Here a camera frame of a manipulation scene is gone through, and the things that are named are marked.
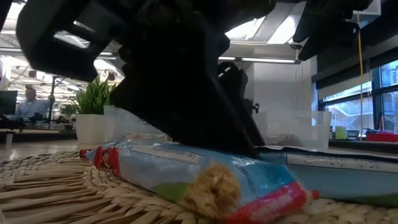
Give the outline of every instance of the clear plastic container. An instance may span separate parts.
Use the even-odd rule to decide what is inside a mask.
[[[104,115],[116,118],[116,126],[114,126],[114,124],[109,124],[109,128],[114,131],[107,133],[107,141],[131,135],[166,136],[166,134],[159,129],[144,122],[136,115],[124,109],[116,108],[114,106],[104,106]]]
[[[253,119],[267,145],[328,149],[329,111],[263,111]]]

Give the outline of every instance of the yellow cable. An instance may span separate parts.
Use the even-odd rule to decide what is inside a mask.
[[[359,18],[359,13],[356,15],[356,19],[358,21],[358,25],[361,22]],[[362,96],[362,82],[363,82],[363,63],[362,63],[362,43],[361,43],[361,30],[359,30],[359,35],[358,35],[358,49],[359,49],[359,66],[361,67],[361,131],[360,131],[360,141],[362,141],[362,130],[363,130],[363,119],[362,119],[362,113],[363,113],[363,96]]]

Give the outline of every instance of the red object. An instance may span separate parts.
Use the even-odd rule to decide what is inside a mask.
[[[319,198],[316,190],[311,191],[313,199]],[[303,187],[292,182],[265,197],[251,202],[227,217],[227,224],[269,223],[274,219],[293,213],[307,203]]]
[[[95,152],[94,166],[102,171],[120,177],[118,147],[99,147]]]
[[[90,152],[92,149],[82,149],[79,151],[79,157],[84,159],[86,157],[86,153]]]
[[[398,134],[392,133],[379,133],[379,134],[366,134],[367,141],[378,141],[378,142],[398,142]]]

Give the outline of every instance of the woven placemat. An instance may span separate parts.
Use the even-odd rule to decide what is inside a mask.
[[[0,223],[206,224],[214,220],[83,162],[77,152],[0,165]],[[398,224],[398,208],[320,199],[276,223]]]

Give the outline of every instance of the green plant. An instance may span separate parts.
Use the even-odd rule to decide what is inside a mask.
[[[104,106],[111,105],[110,94],[116,88],[109,88],[108,81],[100,82],[97,77],[87,85],[86,91],[76,93],[74,107],[80,114],[104,114]]]
[[[60,110],[60,113],[67,115],[69,120],[70,116],[75,114],[76,112],[77,110],[75,105],[63,105]]]

